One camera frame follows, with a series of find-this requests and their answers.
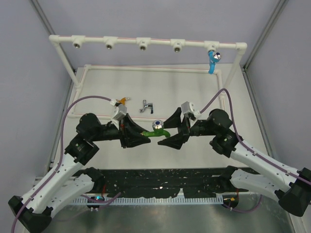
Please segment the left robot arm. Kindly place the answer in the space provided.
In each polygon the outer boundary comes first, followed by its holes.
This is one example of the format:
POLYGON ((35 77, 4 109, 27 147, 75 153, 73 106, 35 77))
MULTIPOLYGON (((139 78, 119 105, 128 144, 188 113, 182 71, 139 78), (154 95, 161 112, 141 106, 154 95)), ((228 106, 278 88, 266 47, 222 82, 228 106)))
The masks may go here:
POLYGON ((78 196, 89 191, 99 193, 104 187, 103 174, 93 167, 87 168, 69 185, 65 182, 83 168, 99 151, 97 141, 119 140, 123 148, 133 148, 150 143, 129 115, 121 125, 102 124, 93 113, 83 115, 76 127, 77 135, 67 147, 62 146, 59 161, 44 178, 23 196, 13 196, 8 204, 19 221, 29 232, 41 233, 55 215, 78 196))

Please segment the white PVC pipe frame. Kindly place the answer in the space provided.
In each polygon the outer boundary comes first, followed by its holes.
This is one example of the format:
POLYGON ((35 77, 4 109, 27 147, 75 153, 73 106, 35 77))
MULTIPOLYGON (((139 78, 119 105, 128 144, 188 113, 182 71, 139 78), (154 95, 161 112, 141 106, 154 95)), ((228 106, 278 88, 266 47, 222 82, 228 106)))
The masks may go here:
POLYGON ((233 76, 238 69, 240 61, 246 52, 247 44, 244 42, 236 43, 220 43, 218 41, 192 41, 185 39, 154 39, 150 37, 137 37, 137 38, 125 38, 125 37, 115 37, 115 36, 103 36, 103 37, 89 37, 84 35, 72 35, 72 36, 60 36, 60 35, 50 35, 50 42, 55 47, 64 67, 66 68, 71 80, 73 81, 76 93, 73 100, 79 100, 80 94, 84 86, 87 72, 92 69, 96 70, 116 70, 116 71, 139 71, 139 72, 165 72, 165 73, 203 73, 209 74, 208 70, 198 70, 198 69, 181 69, 181 68, 167 68, 167 67, 136 67, 136 66, 106 66, 106 65, 85 65, 81 79, 77 79, 74 71, 70 68, 69 60, 66 58, 64 50, 61 48, 61 43, 71 42, 73 47, 79 49, 85 43, 100 43, 104 44, 108 50, 114 48, 117 44, 135 44, 138 45, 141 51, 147 50, 149 45, 160 45, 160 46, 170 46, 173 48, 174 52, 180 52, 183 47, 198 47, 204 48, 207 54, 210 50, 217 51, 217 49, 230 49, 237 52, 234 62, 232 63, 230 72, 227 76, 226 81, 222 80, 222 72, 215 68, 212 75, 217 78, 218 89, 220 93, 216 97, 219 99, 220 108, 225 109, 225 89, 231 83, 233 76))

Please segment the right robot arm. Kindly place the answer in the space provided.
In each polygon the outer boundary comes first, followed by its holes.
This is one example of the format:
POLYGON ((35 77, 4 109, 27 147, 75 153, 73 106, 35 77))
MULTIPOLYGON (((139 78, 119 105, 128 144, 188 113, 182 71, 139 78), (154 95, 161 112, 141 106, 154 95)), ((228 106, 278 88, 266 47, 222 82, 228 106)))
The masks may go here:
POLYGON ((220 186, 224 191, 246 189, 275 200, 294 216, 304 215, 311 203, 310 169, 304 167, 298 170, 261 154, 230 129, 232 121, 224 110, 214 109, 207 119, 197 120, 194 125, 190 124, 194 118, 192 114, 181 118, 181 113, 181 108, 177 108, 166 121, 156 120, 154 129, 178 130, 177 134, 159 141, 159 145, 179 150, 191 136, 213 136, 209 144, 214 151, 257 172, 252 175, 239 168, 229 168, 220 178, 220 186))

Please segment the orange water faucet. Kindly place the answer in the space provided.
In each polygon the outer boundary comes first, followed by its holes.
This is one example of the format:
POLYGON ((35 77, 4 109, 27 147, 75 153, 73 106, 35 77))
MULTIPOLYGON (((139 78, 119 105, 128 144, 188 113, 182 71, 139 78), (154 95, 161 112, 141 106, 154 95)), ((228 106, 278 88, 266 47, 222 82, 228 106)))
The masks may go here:
POLYGON ((119 100, 117 100, 117 103, 116 103, 116 105, 118 106, 118 105, 125 105, 126 104, 126 102, 127 101, 129 101, 131 98, 130 97, 124 97, 124 98, 121 98, 121 99, 119 99, 119 100))

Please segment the chrome water faucet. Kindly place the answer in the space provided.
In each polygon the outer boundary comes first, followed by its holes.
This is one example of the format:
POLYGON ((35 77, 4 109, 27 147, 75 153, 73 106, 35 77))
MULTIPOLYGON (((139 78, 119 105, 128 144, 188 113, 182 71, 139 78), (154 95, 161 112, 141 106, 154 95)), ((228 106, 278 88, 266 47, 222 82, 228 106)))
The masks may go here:
POLYGON ((143 100, 143 107, 139 110, 140 113, 145 112, 147 109, 150 109, 150 114, 154 113, 154 106, 153 103, 148 103, 147 100, 143 100))

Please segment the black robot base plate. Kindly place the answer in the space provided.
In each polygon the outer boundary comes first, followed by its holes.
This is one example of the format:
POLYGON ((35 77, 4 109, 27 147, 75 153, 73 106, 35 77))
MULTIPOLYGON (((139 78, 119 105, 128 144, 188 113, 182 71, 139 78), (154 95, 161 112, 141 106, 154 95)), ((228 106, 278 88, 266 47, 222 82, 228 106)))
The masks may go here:
POLYGON ((221 193, 246 191, 234 187, 222 174, 225 168, 196 169, 100 169, 102 178, 91 190, 108 197, 175 198, 182 190, 186 198, 214 197, 221 193))

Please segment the blue water faucet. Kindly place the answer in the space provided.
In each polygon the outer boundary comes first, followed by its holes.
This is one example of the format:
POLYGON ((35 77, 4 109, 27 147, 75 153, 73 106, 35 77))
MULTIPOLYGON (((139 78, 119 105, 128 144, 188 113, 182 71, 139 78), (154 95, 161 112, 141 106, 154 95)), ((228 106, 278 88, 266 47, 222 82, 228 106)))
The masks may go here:
POLYGON ((210 50, 208 52, 208 56, 209 56, 209 71, 208 71, 208 73, 213 74, 215 71, 215 66, 221 60, 222 55, 220 52, 210 50))

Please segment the green water faucet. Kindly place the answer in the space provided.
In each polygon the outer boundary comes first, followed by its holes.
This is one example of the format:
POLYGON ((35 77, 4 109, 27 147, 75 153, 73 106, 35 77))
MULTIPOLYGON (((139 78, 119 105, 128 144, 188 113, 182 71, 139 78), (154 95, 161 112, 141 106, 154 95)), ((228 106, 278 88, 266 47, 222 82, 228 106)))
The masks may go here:
POLYGON ((155 120, 152 122, 152 132, 143 131, 141 134, 145 137, 161 137, 169 138, 171 134, 165 130, 164 122, 162 120, 155 120))

